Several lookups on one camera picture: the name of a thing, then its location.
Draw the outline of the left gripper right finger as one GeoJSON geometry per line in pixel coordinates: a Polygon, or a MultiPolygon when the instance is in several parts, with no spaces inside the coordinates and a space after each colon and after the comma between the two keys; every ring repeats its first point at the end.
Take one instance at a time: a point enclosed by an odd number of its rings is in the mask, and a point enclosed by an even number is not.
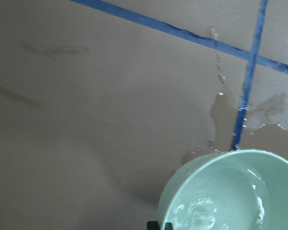
{"type": "Polygon", "coordinates": [[[173,230],[173,225],[170,222],[165,223],[165,230],[173,230]]]}

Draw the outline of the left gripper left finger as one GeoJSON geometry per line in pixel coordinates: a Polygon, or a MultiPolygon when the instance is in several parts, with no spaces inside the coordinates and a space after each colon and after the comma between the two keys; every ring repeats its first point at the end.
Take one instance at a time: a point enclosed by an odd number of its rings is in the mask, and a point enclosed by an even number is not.
{"type": "Polygon", "coordinates": [[[146,224],[147,230],[159,230],[158,221],[148,221],[146,224]]]}

